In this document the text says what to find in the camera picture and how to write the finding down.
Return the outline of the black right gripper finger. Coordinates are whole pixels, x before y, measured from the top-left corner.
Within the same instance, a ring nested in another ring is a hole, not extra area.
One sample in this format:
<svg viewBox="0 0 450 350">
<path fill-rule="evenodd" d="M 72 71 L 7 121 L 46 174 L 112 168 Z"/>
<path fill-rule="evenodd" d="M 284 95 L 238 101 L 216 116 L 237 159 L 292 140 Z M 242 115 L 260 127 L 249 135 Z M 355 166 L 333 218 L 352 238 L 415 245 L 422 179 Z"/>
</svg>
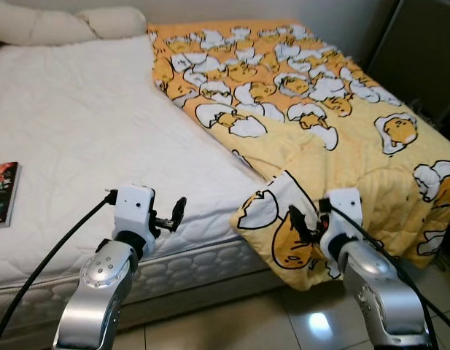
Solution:
<svg viewBox="0 0 450 350">
<path fill-rule="evenodd" d="M 305 223 L 305 214 L 300 212 L 297 206 L 289 206 L 287 220 L 290 223 L 289 230 L 295 242 L 306 242 L 307 225 Z"/>
</svg>

